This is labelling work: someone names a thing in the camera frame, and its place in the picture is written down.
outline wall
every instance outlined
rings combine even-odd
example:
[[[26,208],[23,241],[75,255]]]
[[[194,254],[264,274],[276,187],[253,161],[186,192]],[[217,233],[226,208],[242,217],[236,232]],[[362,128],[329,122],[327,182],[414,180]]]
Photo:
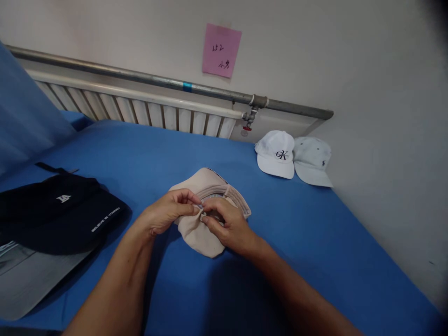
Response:
[[[7,44],[333,109],[334,118],[312,134],[333,148],[336,193],[445,308],[448,79],[440,41],[416,0],[0,6]],[[207,22],[243,31],[232,79],[201,73]]]

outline pink sticky note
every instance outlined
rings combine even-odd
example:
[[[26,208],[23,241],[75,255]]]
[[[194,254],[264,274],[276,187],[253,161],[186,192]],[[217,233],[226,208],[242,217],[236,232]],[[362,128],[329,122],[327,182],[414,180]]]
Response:
[[[232,77],[241,32],[207,23],[202,72]]]

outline blue tape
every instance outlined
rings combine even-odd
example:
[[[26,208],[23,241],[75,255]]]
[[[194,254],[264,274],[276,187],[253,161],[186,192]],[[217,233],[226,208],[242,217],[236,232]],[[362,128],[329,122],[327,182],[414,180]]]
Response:
[[[183,82],[183,90],[185,92],[190,92],[191,93],[191,83],[189,82]]]

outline black strap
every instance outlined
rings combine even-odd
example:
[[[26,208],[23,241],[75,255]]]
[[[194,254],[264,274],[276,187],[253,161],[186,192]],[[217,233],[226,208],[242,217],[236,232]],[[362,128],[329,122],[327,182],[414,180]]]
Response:
[[[43,162],[37,162],[37,163],[35,163],[35,165],[38,166],[39,168],[45,169],[45,170],[47,170],[49,172],[52,172],[52,173],[58,173],[58,174],[66,174],[66,173],[68,173],[63,168],[53,168],[52,166],[49,166],[48,164],[43,163]]]

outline baseball cap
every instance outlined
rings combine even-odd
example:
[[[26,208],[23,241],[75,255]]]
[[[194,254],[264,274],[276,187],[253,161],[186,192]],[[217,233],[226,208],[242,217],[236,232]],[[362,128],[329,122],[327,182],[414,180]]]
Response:
[[[292,179],[294,139],[285,131],[269,131],[255,144],[257,163],[261,171]]]
[[[34,251],[78,253],[125,209],[96,179],[65,172],[0,193],[0,232]]]
[[[333,187],[325,172],[331,157],[330,146],[313,137],[294,139],[294,167],[302,181],[308,184]]]
[[[183,188],[190,189],[203,202],[211,197],[221,197],[234,207],[239,208],[244,218],[251,215],[251,209],[241,194],[210,168],[201,168],[192,177],[174,185],[170,190]],[[213,216],[219,222],[224,221],[218,212],[211,211],[206,214],[199,211],[195,216],[180,216],[174,223],[178,225],[178,230],[188,246],[206,257],[214,258],[224,251],[224,245],[201,221],[205,215]]]
[[[51,255],[14,241],[0,246],[0,318],[15,321],[25,316],[94,249]]]

